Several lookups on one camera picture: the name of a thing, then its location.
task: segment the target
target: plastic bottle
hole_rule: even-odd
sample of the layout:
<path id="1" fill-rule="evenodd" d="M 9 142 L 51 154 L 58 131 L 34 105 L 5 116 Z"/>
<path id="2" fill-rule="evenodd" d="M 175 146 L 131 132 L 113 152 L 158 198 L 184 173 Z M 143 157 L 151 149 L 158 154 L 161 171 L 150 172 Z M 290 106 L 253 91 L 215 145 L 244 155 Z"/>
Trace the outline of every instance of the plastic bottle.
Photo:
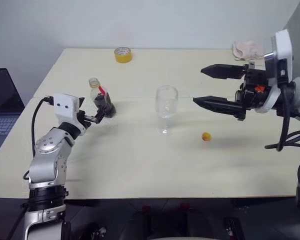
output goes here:
<path id="1" fill-rule="evenodd" d="M 103 107 L 104 116 L 106 118 L 112 118 L 116 113 L 116 108 L 111 102 L 107 89 L 101 86 L 99 80 L 95 77 L 89 79 L 89 84 L 91 87 L 90 98 L 96 107 L 98 109 Z"/>

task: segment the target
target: yellow tape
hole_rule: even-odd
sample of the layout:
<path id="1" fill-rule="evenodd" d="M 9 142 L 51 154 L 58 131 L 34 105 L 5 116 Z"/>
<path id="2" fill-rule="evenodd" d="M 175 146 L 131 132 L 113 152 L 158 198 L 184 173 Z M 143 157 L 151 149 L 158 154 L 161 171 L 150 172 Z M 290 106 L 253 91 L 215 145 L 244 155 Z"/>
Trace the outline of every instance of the yellow tape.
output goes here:
<path id="1" fill-rule="evenodd" d="M 125 46 L 118 47 L 114 50 L 114 56 L 118 63 L 128 63 L 132 59 L 131 49 Z"/>

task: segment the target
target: table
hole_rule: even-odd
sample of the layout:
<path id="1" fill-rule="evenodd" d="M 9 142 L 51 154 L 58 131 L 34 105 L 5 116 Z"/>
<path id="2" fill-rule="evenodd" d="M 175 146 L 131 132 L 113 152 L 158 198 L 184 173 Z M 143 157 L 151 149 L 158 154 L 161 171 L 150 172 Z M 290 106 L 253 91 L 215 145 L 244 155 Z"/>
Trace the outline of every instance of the table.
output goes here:
<path id="1" fill-rule="evenodd" d="M 201 67 L 214 63 L 243 64 L 233 60 L 230 50 L 133 52 L 132 62 L 119 64 L 109 49 L 63 51 L 0 149 L 1 198 L 28 197 L 22 175 L 32 159 L 31 117 L 41 97 L 54 92 L 88 96 L 90 77 L 98 77 L 107 87 L 117 115 L 91 126 L 85 136 L 77 138 L 67 163 L 69 199 L 295 194 L 300 149 L 264 149 L 264 145 L 279 140 L 282 118 L 275 111 L 248 111 L 241 122 L 192 102 L 191 96 L 233 95 L 241 81 L 197 74 Z M 156 129 L 154 94 L 162 84 L 173 85 L 180 93 L 169 136 L 158 134 Z M 89 98 L 82 109 L 90 115 L 96 111 Z M 290 125 L 291 131 L 300 129 L 295 119 Z M 35 123 L 36 139 L 53 126 L 58 126 L 53 107 L 44 103 Z M 211 133 L 212 140 L 202 141 L 202 132 Z"/>

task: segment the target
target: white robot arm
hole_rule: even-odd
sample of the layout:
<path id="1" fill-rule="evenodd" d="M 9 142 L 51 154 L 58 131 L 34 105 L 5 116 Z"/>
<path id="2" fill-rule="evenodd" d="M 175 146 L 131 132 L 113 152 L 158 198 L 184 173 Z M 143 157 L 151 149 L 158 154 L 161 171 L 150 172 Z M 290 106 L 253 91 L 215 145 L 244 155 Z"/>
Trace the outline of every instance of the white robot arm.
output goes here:
<path id="1" fill-rule="evenodd" d="M 91 123 L 98 124 L 104 110 L 87 116 L 80 110 L 84 98 L 56 94 L 44 98 L 54 105 L 59 127 L 52 128 L 35 143 L 35 156 L 29 169 L 29 199 L 24 216 L 24 240 L 70 239 L 71 226 L 64 221 L 66 205 L 67 159 L 78 136 L 83 136 Z"/>
<path id="2" fill-rule="evenodd" d="M 217 79 L 241 79 L 244 81 L 235 94 L 235 101 L 216 96 L 196 97 L 193 101 L 210 111 L 235 116 L 243 121 L 246 111 L 255 109 L 264 114 L 270 109 L 283 117 L 279 142 L 265 146 L 281 151 L 285 146 L 300 147 L 300 130 L 288 134 L 290 117 L 300 121 L 300 77 L 292 78 L 292 45 L 287 30 L 277 32 L 265 42 L 265 70 L 254 64 L 243 66 L 215 64 L 205 67 L 202 73 Z M 297 171 L 297 205 L 300 208 L 300 165 Z"/>

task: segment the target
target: laptop keyboard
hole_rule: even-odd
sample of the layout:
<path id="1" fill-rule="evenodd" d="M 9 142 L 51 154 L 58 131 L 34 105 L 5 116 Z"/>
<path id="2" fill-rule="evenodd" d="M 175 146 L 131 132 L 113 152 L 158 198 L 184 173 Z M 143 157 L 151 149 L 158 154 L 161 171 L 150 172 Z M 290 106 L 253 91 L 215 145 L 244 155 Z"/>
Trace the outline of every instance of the laptop keyboard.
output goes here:
<path id="1" fill-rule="evenodd" d="M 0 135 L 8 135 L 17 118 L 0 118 Z"/>

